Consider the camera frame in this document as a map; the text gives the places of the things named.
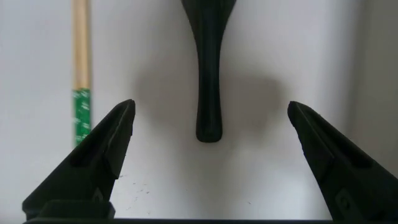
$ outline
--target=white background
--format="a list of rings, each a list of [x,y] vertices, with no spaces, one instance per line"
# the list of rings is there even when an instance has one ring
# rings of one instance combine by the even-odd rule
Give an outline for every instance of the white background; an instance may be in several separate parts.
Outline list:
[[[224,136],[203,144],[196,47],[180,1],[94,0],[93,123],[122,100],[137,105],[116,216],[330,219],[290,100],[397,174],[397,6],[237,1],[221,50]],[[24,220],[22,201],[73,148],[71,14],[67,0],[0,0],[1,221]]]

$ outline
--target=black plastic part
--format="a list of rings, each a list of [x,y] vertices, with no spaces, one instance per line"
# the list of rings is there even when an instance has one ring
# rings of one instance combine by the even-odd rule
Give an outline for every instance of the black plastic part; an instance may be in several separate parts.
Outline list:
[[[314,110],[290,102],[290,122],[333,220],[398,221],[398,180]]]
[[[197,45],[199,96],[197,138],[217,142],[223,135],[220,105],[221,41],[236,0],[182,0]]]
[[[136,105],[126,100],[112,111],[24,200],[27,220],[53,200],[109,201],[132,134]]]
[[[132,100],[117,105],[24,201],[26,223],[331,223],[328,220],[113,219],[114,208],[109,198],[123,164],[134,115]],[[290,102],[288,116],[334,222],[398,221],[398,180],[393,175],[311,108]]]
[[[111,202],[53,200],[45,204],[37,218],[64,219],[113,219]]]

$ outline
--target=wooden stick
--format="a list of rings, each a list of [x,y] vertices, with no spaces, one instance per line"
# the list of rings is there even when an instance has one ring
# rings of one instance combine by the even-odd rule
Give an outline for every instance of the wooden stick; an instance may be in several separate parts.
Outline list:
[[[73,88],[90,89],[90,1],[72,0],[75,80]]]
[[[75,74],[73,99],[75,106],[75,142],[79,145],[91,131],[90,121],[90,2],[72,0],[73,11],[73,49]]]

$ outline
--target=green tape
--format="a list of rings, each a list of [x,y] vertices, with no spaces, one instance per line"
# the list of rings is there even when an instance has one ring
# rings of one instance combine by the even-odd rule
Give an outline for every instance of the green tape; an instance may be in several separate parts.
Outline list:
[[[73,91],[75,102],[75,142],[79,145],[90,133],[90,90],[80,89]]]

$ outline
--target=black handle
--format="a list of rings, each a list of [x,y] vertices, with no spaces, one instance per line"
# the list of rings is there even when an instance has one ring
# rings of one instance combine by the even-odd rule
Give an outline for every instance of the black handle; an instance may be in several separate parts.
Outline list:
[[[197,42],[199,63],[199,96],[197,138],[201,142],[217,142],[223,135],[220,106],[220,43],[216,7],[201,12],[202,24]]]
[[[183,0],[198,52],[197,139],[217,142],[223,135],[220,105],[220,50],[235,0]]]

